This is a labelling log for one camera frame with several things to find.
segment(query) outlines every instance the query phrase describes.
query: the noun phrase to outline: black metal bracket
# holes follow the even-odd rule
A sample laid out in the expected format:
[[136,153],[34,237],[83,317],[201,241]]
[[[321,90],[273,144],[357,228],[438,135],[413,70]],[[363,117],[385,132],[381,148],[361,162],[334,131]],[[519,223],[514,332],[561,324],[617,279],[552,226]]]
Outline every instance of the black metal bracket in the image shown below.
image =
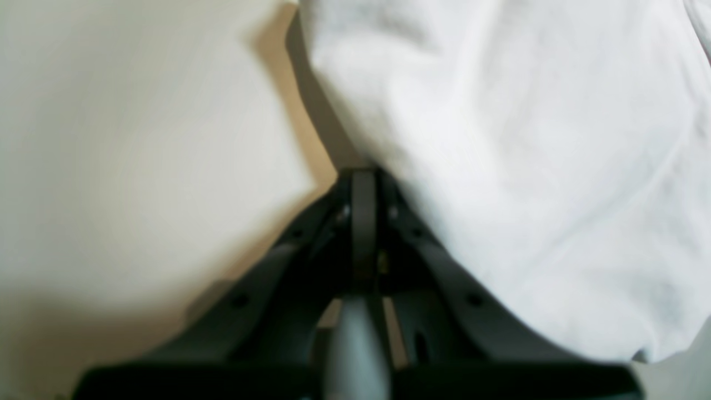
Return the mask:
[[[401,369],[391,362],[383,297],[392,298],[402,332]],[[313,357],[314,335],[334,298],[344,311],[324,365]],[[369,330],[352,328],[363,324]],[[364,346],[367,332],[368,350],[340,350],[353,340],[354,349]],[[360,372],[352,366],[359,362]],[[367,381],[363,371],[375,370],[379,380]],[[324,391],[352,399],[643,398],[628,367],[586,362],[507,311],[451,259],[389,175],[347,169],[199,321],[133,362],[89,371],[74,399],[316,400]]]

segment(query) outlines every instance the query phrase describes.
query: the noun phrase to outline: white sheet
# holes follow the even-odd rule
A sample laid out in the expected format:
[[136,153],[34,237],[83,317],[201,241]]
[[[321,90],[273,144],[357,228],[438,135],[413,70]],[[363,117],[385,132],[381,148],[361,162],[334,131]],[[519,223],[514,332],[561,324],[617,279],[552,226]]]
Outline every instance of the white sheet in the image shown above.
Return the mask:
[[356,145],[515,314],[655,362],[711,313],[711,2],[306,0]]

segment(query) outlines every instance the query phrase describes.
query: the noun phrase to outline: beige wall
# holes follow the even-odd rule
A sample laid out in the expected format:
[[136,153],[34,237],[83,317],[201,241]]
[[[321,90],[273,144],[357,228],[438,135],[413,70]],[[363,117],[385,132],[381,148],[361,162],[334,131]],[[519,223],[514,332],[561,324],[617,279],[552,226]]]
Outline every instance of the beige wall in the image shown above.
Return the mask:
[[180,329],[335,171],[264,0],[0,1],[0,399]]

